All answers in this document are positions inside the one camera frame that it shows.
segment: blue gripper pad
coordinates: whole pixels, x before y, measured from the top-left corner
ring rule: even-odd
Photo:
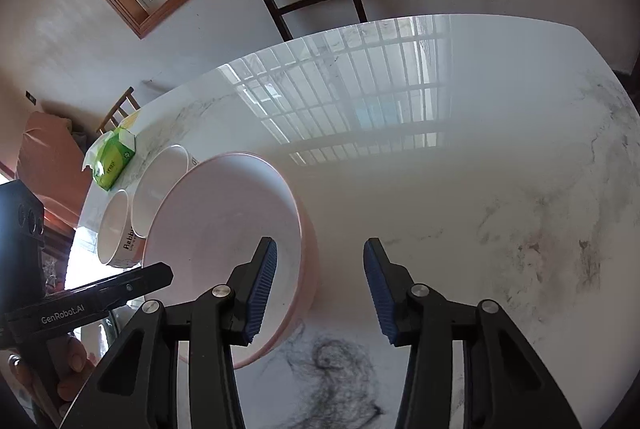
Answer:
[[[269,292],[271,291],[271,284],[276,274],[277,264],[278,249],[276,242],[271,240],[246,305],[244,335],[249,342],[253,341],[256,333],[260,331],[264,310],[267,308],[267,300],[269,299]]]
[[[378,314],[380,329],[388,337],[389,342],[394,344],[398,338],[398,327],[394,321],[395,303],[370,241],[364,245],[364,272],[369,282],[373,305]]]

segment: tissue box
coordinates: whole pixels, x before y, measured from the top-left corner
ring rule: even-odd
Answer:
[[[97,147],[95,159],[89,165],[95,183],[108,191],[136,154],[136,137],[123,128],[116,128],[102,135],[94,146]]]

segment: bowl rim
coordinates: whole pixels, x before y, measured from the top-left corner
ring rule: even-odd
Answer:
[[[109,258],[107,259],[107,261],[103,261],[100,258],[100,233],[102,232],[102,226],[104,224],[104,219],[107,215],[107,211],[109,210],[109,208],[113,208],[114,207],[114,202],[116,197],[122,193],[122,196],[124,196],[127,200],[127,208],[126,208],[126,214],[125,214],[125,218],[124,221],[122,222],[122,228],[120,229],[120,237],[118,239],[118,242],[116,243],[115,249],[113,250],[113,253],[109,256]],[[104,209],[104,213],[102,214],[102,219],[100,220],[100,227],[98,227],[98,235],[96,237],[95,240],[95,252],[98,256],[98,261],[100,261],[100,263],[102,263],[103,265],[109,265],[112,261],[113,258],[116,257],[116,253],[118,252],[118,247],[120,245],[120,241],[122,239],[122,235],[124,234],[124,230],[127,228],[127,215],[129,215],[129,193],[127,192],[126,189],[118,189],[114,195],[110,198],[109,202],[107,203],[107,207]]]
[[[143,239],[146,239],[149,236],[149,232],[151,232],[151,225],[153,224],[153,219],[151,220],[151,223],[149,224],[149,228],[146,230],[146,234],[142,235],[138,233],[138,229],[136,229],[136,223],[135,223],[135,218],[136,215],[134,214],[135,211],[135,205],[136,203],[140,203],[140,200],[142,199],[142,193],[139,193],[138,191],[141,188],[144,188],[143,183],[145,182],[145,177],[147,177],[147,179],[149,178],[150,172],[149,170],[154,166],[154,164],[156,163],[156,161],[160,158],[160,156],[162,154],[164,154],[166,151],[169,150],[174,150],[177,148],[177,151],[180,151],[185,158],[185,167],[184,167],[184,173],[182,174],[182,176],[174,183],[174,187],[175,185],[180,181],[180,179],[188,173],[189,171],[189,158],[190,158],[190,153],[187,150],[187,148],[185,148],[185,146],[182,146],[180,144],[172,144],[171,146],[167,146],[166,148],[162,149],[162,151],[160,151],[155,157],[153,157],[153,159],[151,160],[151,162],[149,163],[149,165],[146,167],[146,169],[144,170],[144,172],[142,173],[142,176],[140,177],[140,180],[138,180],[138,185],[136,186],[136,190],[133,193],[133,197],[131,199],[131,209],[130,209],[130,215],[131,215],[131,228],[133,229],[133,231],[136,233],[137,237],[141,237]],[[160,211],[160,207],[158,207],[158,210],[156,211],[156,215],[158,214],[158,212]]]
[[[164,207],[165,203],[167,202],[167,199],[175,191],[175,189],[178,187],[180,182],[184,178],[187,177],[187,175],[190,175],[191,173],[197,171],[199,168],[204,167],[205,165],[210,164],[211,162],[218,161],[218,160],[220,160],[222,158],[231,157],[231,156],[248,156],[248,157],[251,157],[251,158],[255,158],[256,160],[258,160],[260,162],[263,162],[264,164],[268,165],[268,167],[270,167],[271,170],[273,170],[281,178],[281,180],[283,181],[283,183],[285,184],[285,186],[287,188],[287,193],[289,194],[289,197],[291,198],[291,200],[293,202],[293,205],[295,207],[296,218],[298,219],[298,230],[300,232],[300,265],[298,267],[298,279],[296,281],[296,289],[294,290],[293,297],[292,297],[289,305],[287,306],[287,311],[286,311],[284,317],[282,318],[282,321],[278,325],[277,329],[273,332],[273,335],[271,335],[271,337],[269,337],[267,342],[265,342],[261,347],[257,348],[256,351],[254,353],[252,353],[251,355],[249,355],[247,358],[242,359],[239,362],[234,362],[234,369],[239,369],[241,367],[244,367],[246,365],[251,364],[252,362],[257,361],[258,359],[260,359],[261,357],[263,357],[267,353],[269,353],[275,347],[276,343],[278,342],[278,340],[280,339],[282,334],[286,331],[286,329],[289,327],[290,322],[293,320],[293,317],[294,317],[294,315],[296,313],[295,306],[298,303],[298,301],[300,300],[300,295],[302,294],[303,278],[305,276],[305,273],[308,271],[307,264],[306,264],[306,254],[303,252],[303,247],[305,246],[305,240],[308,237],[308,233],[305,232],[306,229],[303,227],[302,203],[299,202],[299,200],[296,198],[295,194],[293,194],[293,191],[291,190],[291,187],[289,186],[289,183],[287,182],[286,178],[284,178],[283,174],[280,171],[278,171],[278,169],[275,168],[273,166],[273,164],[271,164],[270,162],[265,160],[263,157],[255,154],[255,153],[251,153],[251,152],[248,152],[248,151],[228,151],[228,152],[223,152],[223,153],[214,155],[211,158],[208,158],[207,160],[204,160],[204,161],[200,162],[198,165],[196,165],[196,167],[194,167],[193,169],[191,169],[190,171],[185,173],[180,178],[180,180],[178,180],[174,184],[172,189],[169,191],[167,196],[164,197],[164,200],[160,204],[160,207],[158,208],[158,212],[156,213],[156,216],[154,217],[153,221],[151,222],[151,227],[149,228],[149,233],[148,233],[148,236],[146,237],[146,239],[149,240],[151,238],[151,234],[154,232],[153,228],[154,228],[154,224],[156,222],[156,218],[158,218],[158,215],[162,211],[162,207]],[[145,250],[144,250],[143,255],[142,255],[142,266],[143,267],[145,266],[145,256],[146,256],[146,251],[147,251],[148,247],[149,247],[149,244],[146,243],[145,244]]]

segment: human hand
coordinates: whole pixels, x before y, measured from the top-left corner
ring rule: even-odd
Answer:
[[[67,402],[60,407],[60,416],[65,415],[70,403],[76,398],[76,395],[95,369],[95,356],[93,354],[87,356],[86,349],[75,337],[69,337],[66,360],[73,373],[58,384],[58,394],[62,400]],[[33,390],[33,374],[19,355],[11,355],[9,357],[9,369],[11,369],[16,380],[30,393],[31,398],[39,404],[37,395]]]

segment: marble surface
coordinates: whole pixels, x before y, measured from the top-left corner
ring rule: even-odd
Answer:
[[[331,30],[176,88],[132,132],[138,152],[118,186],[133,189],[170,144],[199,160],[252,151],[316,228],[320,286],[304,326],[236,373],[248,428],[393,426],[408,351],[377,323],[362,269],[370,236],[449,300],[497,300],[585,429],[640,367],[639,117],[571,27],[467,15]],[[92,186],[74,284],[107,199]],[[459,346],[454,360],[462,427]]]

